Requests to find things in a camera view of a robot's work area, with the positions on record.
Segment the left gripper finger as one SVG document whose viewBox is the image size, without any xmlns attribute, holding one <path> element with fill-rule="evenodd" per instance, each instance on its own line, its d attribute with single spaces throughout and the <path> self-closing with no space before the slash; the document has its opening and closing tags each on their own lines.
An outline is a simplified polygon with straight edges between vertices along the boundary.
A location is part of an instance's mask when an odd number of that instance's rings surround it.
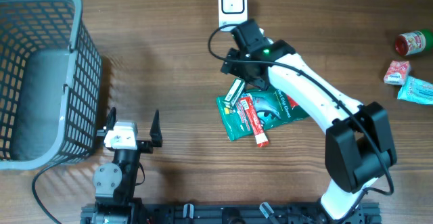
<svg viewBox="0 0 433 224">
<path fill-rule="evenodd" d="M 112 107 L 106 117 L 106 123 L 103 127 L 103 130 L 109 131 L 114 128 L 114 125 L 116 123 L 116 108 Z"/>
<path fill-rule="evenodd" d="M 154 118 L 152 121 L 152 126 L 150 129 L 150 137 L 152 140 L 152 146 L 153 147 L 162 147 L 163 144 L 163 138 L 162 138 L 162 131 L 160 128 L 160 113 L 159 110 L 155 111 Z"/>
</svg>

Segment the red toothpaste tube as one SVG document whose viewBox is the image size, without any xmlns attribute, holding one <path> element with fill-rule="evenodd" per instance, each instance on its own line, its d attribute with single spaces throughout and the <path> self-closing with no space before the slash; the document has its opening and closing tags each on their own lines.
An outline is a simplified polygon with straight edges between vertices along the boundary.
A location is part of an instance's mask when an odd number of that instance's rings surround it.
<svg viewBox="0 0 433 224">
<path fill-rule="evenodd" d="M 252 99 L 249 96 L 241 97 L 240 104 L 244 108 L 248 120 L 250 121 L 257 146 L 260 148 L 267 146 L 269 144 L 269 140 L 267 139 L 265 131 L 262 128 L 256 110 L 252 103 Z"/>
</svg>

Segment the green 3M gloves package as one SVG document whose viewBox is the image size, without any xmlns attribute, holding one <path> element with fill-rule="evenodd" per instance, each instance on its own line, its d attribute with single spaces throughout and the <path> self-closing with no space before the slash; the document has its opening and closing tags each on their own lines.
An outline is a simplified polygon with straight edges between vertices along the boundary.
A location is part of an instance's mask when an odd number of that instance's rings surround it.
<svg viewBox="0 0 433 224">
<path fill-rule="evenodd" d="M 258 119 L 265 131 L 309 117 L 294 100 L 273 87 L 269 87 L 266 91 L 250 89 L 242 94 L 242 97 L 245 96 L 252 98 Z M 224 97 L 217 97 L 216 104 L 229 140 L 235 141 L 252 135 L 250 121 L 240 102 L 237 102 L 233 108 L 227 108 L 223 103 Z"/>
</svg>

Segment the red white small packet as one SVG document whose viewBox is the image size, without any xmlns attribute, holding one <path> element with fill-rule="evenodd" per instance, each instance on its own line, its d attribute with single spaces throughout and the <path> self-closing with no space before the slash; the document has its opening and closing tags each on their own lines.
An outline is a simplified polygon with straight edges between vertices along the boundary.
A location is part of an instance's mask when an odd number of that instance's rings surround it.
<svg viewBox="0 0 433 224">
<path fill-rule="evenodd" d="M 389 85 L 404 85 L 410 71 L 411 65 L 409 61 L 393 60 L 386 71 L 384 82 Z"/>
</svg>

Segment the light green wipes packet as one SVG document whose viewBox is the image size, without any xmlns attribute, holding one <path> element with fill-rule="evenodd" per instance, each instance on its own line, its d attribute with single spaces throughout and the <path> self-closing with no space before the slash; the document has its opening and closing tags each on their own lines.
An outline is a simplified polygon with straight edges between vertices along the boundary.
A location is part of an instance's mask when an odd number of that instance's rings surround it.
<svg viewBox="0 0 433 224">
<path fill-rule="evenodd" d="M 432 84 L 408 76 L 398 92 L 397 99 L 423 105 L 432 105 Z"/>
</svg>

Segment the green lid plastic jar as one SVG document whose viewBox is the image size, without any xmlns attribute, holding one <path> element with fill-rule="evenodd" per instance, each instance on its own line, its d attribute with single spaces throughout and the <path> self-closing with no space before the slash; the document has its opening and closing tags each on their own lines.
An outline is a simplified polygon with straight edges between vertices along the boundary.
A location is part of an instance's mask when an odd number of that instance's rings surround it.
<svg viewBox="0 0 433 224">
<path fill-rule="evenodd" d="M 394 46 L 396 52 L 401 56 L 425 53 L 432 49 L 432 31 L 422 29 L 400 34 Z"/>
</svg>

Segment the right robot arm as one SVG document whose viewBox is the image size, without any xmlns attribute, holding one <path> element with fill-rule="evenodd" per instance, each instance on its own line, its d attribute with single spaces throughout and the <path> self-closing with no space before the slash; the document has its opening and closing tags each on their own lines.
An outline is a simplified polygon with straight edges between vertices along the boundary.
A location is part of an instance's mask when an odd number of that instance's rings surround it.
<svg viewBox="0 0 433 224">
<path fill-rule="evenodd" d="M 274 87 L 291 97 L 325 134 L 325 167 L 331 181 L 319 200 L 328 223 L 344 223 L 370 192 L 394 193 L 390 167 L 397 161 L 387 111 L 364 105 L 311 70 L 283 40 L 272 41 L 255 20 L 226 24 L 237 47 L 222 57 L 221 71 L 259 89 Z"/>
</svg>

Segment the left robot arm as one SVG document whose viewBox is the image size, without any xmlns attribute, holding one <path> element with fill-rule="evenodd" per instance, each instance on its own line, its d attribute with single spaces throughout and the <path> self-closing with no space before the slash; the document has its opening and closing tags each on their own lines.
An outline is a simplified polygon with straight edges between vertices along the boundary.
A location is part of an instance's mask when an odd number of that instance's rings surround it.
<svg viewBox="0 0 433 224">
<path fill-rule="evenodd" d="M 143 184 L 137 181 L 138 172 L 144 172 L 140 163 L 142 154 L 151 154 L 154 148 L 162 147 L 160 113 L 155 111 L 149 140 L 137 138 L 134 121 L 116 119 L 113 107 L 106 125 L 97 132 L 105 148 L 113 151 L 113 160 L 97 168 L 93 174 L 95 204 L 82 208 L 81 223 L 152 223 L 141 198 L 134 197 L 135 188 Z"/>
</svg>

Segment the grey plastic shopping basket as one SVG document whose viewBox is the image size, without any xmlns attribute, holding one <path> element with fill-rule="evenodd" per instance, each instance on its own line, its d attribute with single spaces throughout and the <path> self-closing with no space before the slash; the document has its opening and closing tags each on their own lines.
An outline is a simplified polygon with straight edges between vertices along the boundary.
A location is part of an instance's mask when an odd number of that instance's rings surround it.
<svg viewBox="0 0 433 224">
<path fill-rule="evenodd" d="M 1 0 L 1 169 L 92 150 L 102 59 L 82 0 Z"/>
</svg>

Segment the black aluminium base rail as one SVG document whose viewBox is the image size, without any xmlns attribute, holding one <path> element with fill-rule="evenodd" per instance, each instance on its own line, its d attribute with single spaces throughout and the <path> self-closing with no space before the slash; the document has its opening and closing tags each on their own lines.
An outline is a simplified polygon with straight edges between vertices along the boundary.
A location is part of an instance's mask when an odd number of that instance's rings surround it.
<svg viewBox="0 0 433 224">
<path fill-rule="evenodd" d="M 339 223 L 327 216 L 316 202 L 295 202 L 285 205 L 167 205 L 146 204 L 140 212 L 131 207 L 90 205 L 82 208 L 81 223 Z"/>
</svg>

